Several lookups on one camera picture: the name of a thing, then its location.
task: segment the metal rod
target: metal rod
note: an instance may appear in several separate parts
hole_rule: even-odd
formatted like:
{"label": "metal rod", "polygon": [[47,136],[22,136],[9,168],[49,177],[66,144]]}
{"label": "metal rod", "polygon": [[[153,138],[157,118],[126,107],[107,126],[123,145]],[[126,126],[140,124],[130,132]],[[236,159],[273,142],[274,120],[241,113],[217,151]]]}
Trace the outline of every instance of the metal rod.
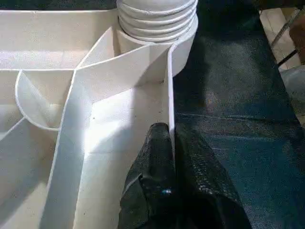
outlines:
{"label": "metal rod", "polygon": [[293,57],[294,55],[297,54],[297,50],[293,50],[288,56],[286,56],[284,59],[282,59],[277,66],[280,67],[283,63],[285,63],[286,61],[288,61],[291,57]]}
{"label": "metal rod", "polygon": [[290,16],[288,22],[285,23],[285,25],[281,28],[280,32],[277,34],[273,42],[271,43],[271,48],[274,48],[276,43],[280,40],[283,33],[297,20],[303,13],[305,12],[305,9],[302,10],[295,10],[292,15]]}

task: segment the gloved hand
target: gloved hand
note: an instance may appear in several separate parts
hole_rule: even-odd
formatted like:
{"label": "gloved hand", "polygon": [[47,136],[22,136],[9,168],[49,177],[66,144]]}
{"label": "gloved hand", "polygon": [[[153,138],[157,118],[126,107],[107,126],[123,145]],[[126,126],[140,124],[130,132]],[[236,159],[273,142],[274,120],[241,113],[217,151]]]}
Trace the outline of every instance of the gloved hand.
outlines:
{"label": "gloved hand", "polygon": [[128,172],[118,229],[174,228],[179,200],[175,177],[168,126],[156,123]]}
{"label": "gloved hand", "polygon": [[176,127],[176,172],[166,124],[151,126],[121,198],[118,229],[250,229],[238,194],[201,135]]}

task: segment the black rubber mat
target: black rubber mat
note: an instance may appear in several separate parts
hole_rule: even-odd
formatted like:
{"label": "black rubber mat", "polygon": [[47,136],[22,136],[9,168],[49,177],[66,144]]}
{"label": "black rubber mat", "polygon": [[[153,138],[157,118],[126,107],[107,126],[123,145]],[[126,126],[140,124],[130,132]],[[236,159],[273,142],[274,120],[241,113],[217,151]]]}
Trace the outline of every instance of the black rubber mat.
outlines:
{"label": "black rubber mat", "polygon": [[175,122],[213,149],[254,229],[303,229],[304,133],[258,12],[244,1],[202,0],[198,15],[174,78]]}

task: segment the white corrugated tube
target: white corrugated tube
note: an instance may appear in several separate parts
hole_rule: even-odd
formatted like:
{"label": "white corrugated tube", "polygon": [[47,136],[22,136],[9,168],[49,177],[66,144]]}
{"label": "white corrugated tube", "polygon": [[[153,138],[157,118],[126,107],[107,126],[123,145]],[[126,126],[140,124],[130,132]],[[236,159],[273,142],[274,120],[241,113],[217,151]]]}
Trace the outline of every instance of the white corrugated tube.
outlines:
{"label": "white corrugated tube", "polygon": [[198,0],[117,0],[122,29],[146,42],[172,42],[188,32]]}

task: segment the white tray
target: white tray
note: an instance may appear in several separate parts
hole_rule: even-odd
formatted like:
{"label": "white tray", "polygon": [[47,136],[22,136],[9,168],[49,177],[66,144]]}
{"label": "white tray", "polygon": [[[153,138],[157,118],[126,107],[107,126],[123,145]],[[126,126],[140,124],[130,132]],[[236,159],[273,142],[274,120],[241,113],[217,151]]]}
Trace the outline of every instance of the white tray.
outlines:
{"label": "white tray", "polygon": [[115,229],[149,126],[169,125],[198,19],[141,42],[116,9],[0,11],[0,228]]}

